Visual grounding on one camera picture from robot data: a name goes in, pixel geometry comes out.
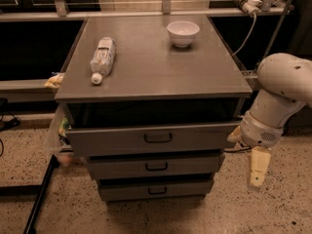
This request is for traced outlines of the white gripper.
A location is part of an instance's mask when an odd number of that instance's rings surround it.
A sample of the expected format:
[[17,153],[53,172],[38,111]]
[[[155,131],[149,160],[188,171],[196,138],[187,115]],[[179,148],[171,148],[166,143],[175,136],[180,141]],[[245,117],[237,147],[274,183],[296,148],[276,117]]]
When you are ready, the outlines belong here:
[[229,142],[236,143],[243,141],[246,145],[256,146],[250,153],[250,189],[258,191],[262,187],[271,160],[271,154],[267,148],[275,145],[282,133],[283,129],[275,129],[266,126],[258,122],[252,114],[247,111],[242,118],[240,126],[237,126],[233,132],[227,136]]

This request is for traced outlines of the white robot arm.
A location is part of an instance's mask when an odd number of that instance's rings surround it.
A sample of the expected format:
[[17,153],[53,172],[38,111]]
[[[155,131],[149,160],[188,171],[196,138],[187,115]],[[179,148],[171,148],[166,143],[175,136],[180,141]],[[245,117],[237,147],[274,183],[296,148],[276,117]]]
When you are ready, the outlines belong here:
[[271,153],[287,121],[312,105],[312,61],[290,54],[273,54],[258,66],[260,90],[241,123],[227,137],[238,151],[249,153],[249,187],[263,185]]

